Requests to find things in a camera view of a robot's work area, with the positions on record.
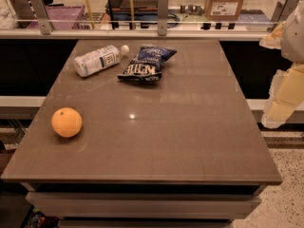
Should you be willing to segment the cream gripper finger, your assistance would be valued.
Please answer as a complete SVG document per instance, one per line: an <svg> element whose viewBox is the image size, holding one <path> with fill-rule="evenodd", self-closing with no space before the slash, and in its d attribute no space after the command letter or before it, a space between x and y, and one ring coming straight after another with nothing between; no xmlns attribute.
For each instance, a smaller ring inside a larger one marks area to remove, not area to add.
<svg viewBox="0 0 304 228"><path fill-rule="evenodd" d="M269 49L281 49L281 36L286 22L280 23L269 35L262 38L259 45Z"/></svg>
<svg viewBox="0 0 304 228"><path fill-rule="evenodd" d="M263 126L270 129L280 127L303 102L304 65L292 64L286 71L278 69L269 89L269 99L263 109Z"/></svg>

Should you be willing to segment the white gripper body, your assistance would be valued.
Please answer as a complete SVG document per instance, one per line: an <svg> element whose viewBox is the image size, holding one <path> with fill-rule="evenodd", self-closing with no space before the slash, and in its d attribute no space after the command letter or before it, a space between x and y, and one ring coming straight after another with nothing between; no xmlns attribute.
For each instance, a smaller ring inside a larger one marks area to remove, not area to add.
<svg viewBox="0 0 304 228"><path fill-rule="evenodd" d="M294 63L304 63L304 1L289 15L281 35L281 54Z"/></svg>

